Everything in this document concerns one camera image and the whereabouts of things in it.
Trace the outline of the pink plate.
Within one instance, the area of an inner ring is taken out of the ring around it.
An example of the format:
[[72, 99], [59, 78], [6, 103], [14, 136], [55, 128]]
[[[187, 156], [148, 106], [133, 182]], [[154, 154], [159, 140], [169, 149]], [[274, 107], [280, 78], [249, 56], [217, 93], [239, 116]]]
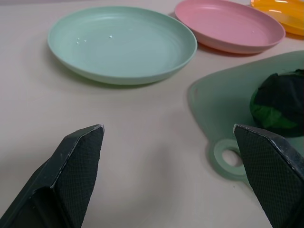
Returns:
[[285, 38], [285, 29], [271, 16], [226, 0], [183, 0], [175, 16], [205, 46], [235, 54], [264, 52]]

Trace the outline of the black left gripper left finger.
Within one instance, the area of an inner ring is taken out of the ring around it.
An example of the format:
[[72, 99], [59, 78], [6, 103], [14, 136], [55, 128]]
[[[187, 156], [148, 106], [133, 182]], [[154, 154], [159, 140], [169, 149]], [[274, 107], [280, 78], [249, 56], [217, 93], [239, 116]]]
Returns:
[[101, 124], [67, 135], [0, 218], [0, 228], [81, 228], [94, 190]]

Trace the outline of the light green cutting board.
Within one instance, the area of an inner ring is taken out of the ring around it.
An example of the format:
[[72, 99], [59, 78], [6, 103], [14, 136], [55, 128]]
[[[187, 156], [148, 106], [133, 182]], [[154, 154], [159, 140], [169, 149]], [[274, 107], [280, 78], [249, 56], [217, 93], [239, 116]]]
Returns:
[[223, 152], [239, 154], [234, 124], [255, 126], [249, 111], [254, 91], [273, 73], [304, 69], [304, 50], [288, 52], [209, 74], [188, 90], [188, 102], [198, 126], [208, 139], [206, 155], [214, 171], [226, 179], [249, 184], [243, 165], [233, 167]]

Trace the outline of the light green plate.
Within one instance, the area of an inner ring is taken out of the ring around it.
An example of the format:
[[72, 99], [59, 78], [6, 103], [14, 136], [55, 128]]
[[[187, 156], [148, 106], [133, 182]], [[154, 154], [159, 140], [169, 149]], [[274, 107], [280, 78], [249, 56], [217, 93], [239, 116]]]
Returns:
[[65, 67], [87, 79], [143, 85], [171, 77], [195, 56], [197, 40], [178, 20], [137, 7], [87, 8], [61, 18], [47, 43]]

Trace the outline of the orange plate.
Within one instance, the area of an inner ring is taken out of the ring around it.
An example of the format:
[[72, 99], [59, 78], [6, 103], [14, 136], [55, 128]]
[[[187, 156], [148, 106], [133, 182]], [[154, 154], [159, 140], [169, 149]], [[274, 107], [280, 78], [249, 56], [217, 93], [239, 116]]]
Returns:
[[279, 21], [287, 33], [304, 37], [304, 0], [250, 0], [250, 5]]

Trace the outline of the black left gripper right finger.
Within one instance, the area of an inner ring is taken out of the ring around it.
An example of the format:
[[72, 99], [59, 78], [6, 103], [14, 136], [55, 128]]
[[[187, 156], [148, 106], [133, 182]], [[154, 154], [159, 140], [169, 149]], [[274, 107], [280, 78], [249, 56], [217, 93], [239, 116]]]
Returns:
[[248, 182], [272, 228], [304, 228], [304, 157], [284, 137], [236, 124]]

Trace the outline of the dark green toy vegetable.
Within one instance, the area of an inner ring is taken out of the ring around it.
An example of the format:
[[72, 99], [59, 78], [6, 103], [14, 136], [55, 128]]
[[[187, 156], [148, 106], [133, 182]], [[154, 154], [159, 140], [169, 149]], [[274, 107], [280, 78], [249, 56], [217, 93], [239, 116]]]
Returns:
[[304, 136], [304, 69], [270, 75], [252, 94], [249, 109], [259, 128]]

